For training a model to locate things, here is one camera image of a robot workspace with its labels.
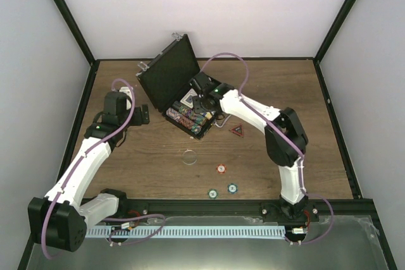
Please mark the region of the blue orange chip row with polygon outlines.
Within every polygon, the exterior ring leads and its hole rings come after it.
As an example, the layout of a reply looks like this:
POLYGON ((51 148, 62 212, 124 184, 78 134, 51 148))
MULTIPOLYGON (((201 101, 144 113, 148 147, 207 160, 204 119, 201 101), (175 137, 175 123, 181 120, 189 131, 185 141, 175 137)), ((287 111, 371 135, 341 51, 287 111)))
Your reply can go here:
POLYGON ((186 116, 182 115, 171 107, 166 110, 166 115, 194 134, 198 134, 201 132, 202 127, 200 125, 188 119, 186 116))

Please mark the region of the red black triangular button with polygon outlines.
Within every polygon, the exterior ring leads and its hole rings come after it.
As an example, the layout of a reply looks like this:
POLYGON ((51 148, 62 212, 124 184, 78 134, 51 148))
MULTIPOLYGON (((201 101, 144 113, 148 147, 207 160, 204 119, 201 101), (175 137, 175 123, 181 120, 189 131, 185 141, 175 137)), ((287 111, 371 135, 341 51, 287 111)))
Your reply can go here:
POLYGON ((239 124, 239 125, 235 125, 234 127, 232 127, 231 129, 229 129, 229 131, 239 137, 244 137, 244 128, 243 128, 243 124, 239 124))

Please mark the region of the black poker set case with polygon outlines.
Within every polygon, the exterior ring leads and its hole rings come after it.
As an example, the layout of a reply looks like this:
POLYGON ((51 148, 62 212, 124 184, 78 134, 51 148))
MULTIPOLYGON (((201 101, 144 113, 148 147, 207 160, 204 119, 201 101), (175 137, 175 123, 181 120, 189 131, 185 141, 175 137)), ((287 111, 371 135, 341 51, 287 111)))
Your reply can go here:
POLYGON ((187 34, 173 33, 172 36, 174 41, 152 61, 148 64, 139 64, 141 70, 136 77, 164 119, 199 140, 204 137, 219 115, 224 113, 220 107, 220 99, 234 87, 201 71, 187 34), (166 115, 166 110, 169 107, 173 108, 172 104, 175 101, 180 102, 190 89, 194 89, 198 96, 218 94, 218 112, 212 121, 207 121, 201 126, 201 132, 198 134, 192 133, 166 115))

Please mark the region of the clear round button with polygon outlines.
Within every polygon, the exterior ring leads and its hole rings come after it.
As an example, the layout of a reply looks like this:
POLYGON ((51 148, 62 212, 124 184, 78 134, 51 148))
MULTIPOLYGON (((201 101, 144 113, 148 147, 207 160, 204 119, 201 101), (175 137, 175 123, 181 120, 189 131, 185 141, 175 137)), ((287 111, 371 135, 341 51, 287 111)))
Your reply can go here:
POLYGON ((191 149, 187 149, 182 154, 182 162, 188 166, 191 166, 197 162, 197 154, 191 149))

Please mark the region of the purple poker chip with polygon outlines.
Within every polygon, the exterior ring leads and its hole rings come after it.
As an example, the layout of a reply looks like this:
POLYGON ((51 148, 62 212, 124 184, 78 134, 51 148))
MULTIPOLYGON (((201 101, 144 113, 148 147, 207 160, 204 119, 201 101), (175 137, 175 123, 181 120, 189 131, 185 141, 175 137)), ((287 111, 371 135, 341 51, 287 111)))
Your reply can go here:
POLYGON ((227 187, 227 191, 231 194, 235 194, 238 192, 238 186, 234 183, 231 183, 227 187))

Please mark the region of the teal poker chip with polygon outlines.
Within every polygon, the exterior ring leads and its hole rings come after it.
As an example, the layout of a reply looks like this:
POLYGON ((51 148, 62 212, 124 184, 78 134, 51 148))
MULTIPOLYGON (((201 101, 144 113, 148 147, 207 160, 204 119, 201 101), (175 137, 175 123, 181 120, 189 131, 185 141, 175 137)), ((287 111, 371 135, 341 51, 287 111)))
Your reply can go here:
POLYGON ((218 191, 216 189, 210 189, 208 191, 208 197, 210 199, 217 199, 218 198, 218 191))

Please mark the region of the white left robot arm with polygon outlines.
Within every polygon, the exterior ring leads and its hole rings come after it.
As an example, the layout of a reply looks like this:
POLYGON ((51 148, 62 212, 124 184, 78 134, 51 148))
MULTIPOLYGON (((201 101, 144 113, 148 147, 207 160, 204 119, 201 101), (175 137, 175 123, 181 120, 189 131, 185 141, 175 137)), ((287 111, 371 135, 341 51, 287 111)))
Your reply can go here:
POLYGON ((43 198, 34 197, 28 205, 28 219, 34 243, 74 252, 85 233, 111 217, 124 221, 129 214, 125 192, 105 189, 90 201, 82 199, 90 182, 115 148, 124 143, 130 126, 143 124, 146 106, 134 106, 129 87, 108 92, 103 110, 86 129, 77 155, 57 184, 43 198))

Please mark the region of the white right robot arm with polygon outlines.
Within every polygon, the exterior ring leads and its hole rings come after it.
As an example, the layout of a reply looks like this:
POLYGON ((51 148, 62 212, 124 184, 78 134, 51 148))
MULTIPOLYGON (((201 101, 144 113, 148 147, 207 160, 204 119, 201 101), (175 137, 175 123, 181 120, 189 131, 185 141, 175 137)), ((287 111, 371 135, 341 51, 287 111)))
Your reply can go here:
POLYGON ((304 186, 303 167, 308 137, 297 113, 265 106, 246 97, 242 89, 221 83, 200 72, 189 81, 196 92, 196 111, 216 111, 242 119, 265 136, 269 158, 278 166, 281 180, 280 209, 288 221, 304 213, 308 195, 304 186))

